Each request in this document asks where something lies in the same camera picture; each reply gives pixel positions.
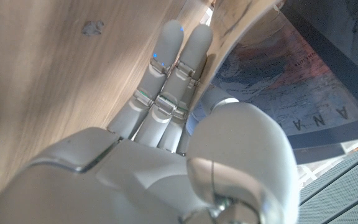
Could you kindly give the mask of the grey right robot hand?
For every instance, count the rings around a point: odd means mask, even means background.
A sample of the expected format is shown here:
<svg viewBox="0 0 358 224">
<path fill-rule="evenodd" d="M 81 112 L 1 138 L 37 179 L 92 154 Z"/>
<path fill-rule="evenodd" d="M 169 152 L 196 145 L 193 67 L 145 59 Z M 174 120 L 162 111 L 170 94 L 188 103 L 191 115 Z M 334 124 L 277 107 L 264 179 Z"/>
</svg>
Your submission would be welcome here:
<svg viewBox="0 0 358 224">
<path fill-rule="evenodd" d="M 87 128 L 51 145 L 0 193 L 0 223 L 295 223 L 296 161 L 248 103 L 197 125 L 184 156 Z"/>
</svg>

